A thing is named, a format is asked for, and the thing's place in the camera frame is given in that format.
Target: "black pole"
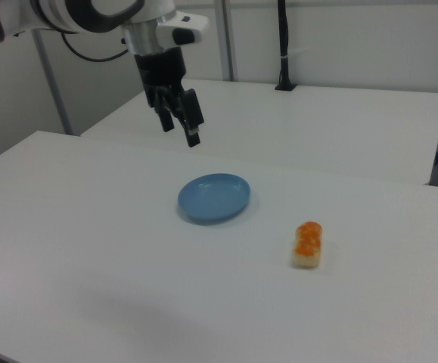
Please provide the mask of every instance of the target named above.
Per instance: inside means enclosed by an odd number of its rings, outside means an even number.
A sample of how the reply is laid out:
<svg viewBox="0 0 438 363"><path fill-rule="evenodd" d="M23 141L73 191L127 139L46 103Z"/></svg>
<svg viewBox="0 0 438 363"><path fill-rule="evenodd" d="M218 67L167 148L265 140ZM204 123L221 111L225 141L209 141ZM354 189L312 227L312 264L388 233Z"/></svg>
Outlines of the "black pole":
<svg viewBox="0 0 438 363"><path fill-rule="evenodd" d="M279 84L276 86L278 91L292 91L296 85L289 79L289 58L287 47L289 46L289 29L286 16L286 0L278 0L279 16L279 45L281 46L281 75Z"/></svg>

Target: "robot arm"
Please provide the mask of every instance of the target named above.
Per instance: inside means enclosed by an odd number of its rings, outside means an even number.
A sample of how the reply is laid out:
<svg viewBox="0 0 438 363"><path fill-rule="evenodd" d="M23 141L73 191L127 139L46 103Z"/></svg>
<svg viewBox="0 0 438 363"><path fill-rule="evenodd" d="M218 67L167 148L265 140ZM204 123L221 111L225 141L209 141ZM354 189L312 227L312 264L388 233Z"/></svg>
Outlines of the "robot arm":
<svg viewBox="0 0 438 363"><path fill-rule="evenodd" d="M208 29L206 17L177 11L173 0L135 0L113 15L99 12L92 0L0 0L0 42L28 29L105 33L118 26L163 130L173 129L173 115L184 128L188 145L199 144L203 117L194 90L182 87L186 70L180 46L202 40Z"/></svg>

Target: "table surface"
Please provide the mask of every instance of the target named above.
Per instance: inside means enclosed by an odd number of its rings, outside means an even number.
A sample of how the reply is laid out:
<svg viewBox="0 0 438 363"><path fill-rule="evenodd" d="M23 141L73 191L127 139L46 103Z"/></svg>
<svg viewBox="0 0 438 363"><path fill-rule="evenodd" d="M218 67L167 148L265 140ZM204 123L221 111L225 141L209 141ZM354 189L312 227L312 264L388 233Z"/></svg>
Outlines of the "table surface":
<svg viewBox="0 0 438 363"><path fill-rule="evenodd" d="M177 195L211 172L251 200L197 225ZM322 260L295 269L307 220ZM438 361L438 188L36 133L0 156L0 354Z"/></svg>
<svg viewBox="0 0 438 363"><path fill-rule="evenodd" d="M189 149L182 127L164 133L145 94L82 136L395 182L430 181L438 94L185 80L205 118Z"/></svg>

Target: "white wall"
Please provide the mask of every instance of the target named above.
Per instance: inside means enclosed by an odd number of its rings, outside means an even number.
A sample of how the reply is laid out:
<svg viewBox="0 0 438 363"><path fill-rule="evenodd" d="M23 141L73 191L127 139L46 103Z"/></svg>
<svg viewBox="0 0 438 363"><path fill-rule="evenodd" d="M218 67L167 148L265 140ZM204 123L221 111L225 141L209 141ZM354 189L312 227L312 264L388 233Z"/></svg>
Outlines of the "white wall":
<svg viewBox="0 0 438 363"><path fill-rule="evenodd" d="M0 44L0 154L37 130L62 132L30 33Z"/></svg>
<svg viewBox="0 0 438 363"><path fill-rule="evenodd" d="M272 5L256 8L244 7L256 1L233 2L242 4L232 5L239 80L277 83L275 2L262 0ZM293 81L438 92L438 5L296 6L287 12L290 49L305 49L291 59ZM433 181L438 184L438 168Z"/></svg>
<svg viewBox="0 0 438 363"><path fill-rule="evenodd" d="M181 0L177 4L189 5L190 0ZM205 41L183 47L187 77L222 80L213 7L184 11L210 19L210 31ZM115 29L108 34L79 34L68 36L68 39L89 57L109 57L125 48L121 44L122 37L121 30ZM142 91L138 68L130 54L109 63L93 64L70 53L59 34L42 32L42 38L75 135L81 135Z"/></svg>

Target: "blue plate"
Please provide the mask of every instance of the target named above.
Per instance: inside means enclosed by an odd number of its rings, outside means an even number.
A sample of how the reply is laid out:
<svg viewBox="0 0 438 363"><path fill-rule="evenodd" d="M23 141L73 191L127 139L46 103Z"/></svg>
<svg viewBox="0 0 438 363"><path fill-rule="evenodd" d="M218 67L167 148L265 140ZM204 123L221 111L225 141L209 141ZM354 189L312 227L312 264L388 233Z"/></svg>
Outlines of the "blue plate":
<svg viewBox="0 0 438 363"><path fill-rule="evenodd" d="M183 187L179 206L193 219L216 221L238 214L249 202L250 186L232 174L201 176Z"/></svg>

